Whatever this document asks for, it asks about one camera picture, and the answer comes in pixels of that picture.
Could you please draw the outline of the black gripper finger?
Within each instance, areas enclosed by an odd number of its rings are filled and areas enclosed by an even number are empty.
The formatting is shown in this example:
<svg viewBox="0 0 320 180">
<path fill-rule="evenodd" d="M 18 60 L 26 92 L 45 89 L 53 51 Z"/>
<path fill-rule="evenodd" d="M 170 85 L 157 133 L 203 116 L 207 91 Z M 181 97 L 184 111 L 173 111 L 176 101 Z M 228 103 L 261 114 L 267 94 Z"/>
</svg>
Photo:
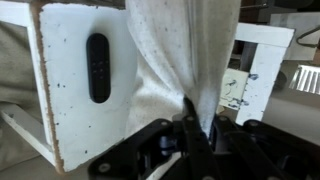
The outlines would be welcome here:
<svg viewBox="0 0 320 180">
<path fill-rule="evenodd" d="M 183 99 L 183 129 L 188 138 L 193 138 L 194 140 L 198 140 L 201 135 L 201 127 L 199 123 L 199 119 L 194 108 L 192 101 L 185 97 Z"/>
</svg>

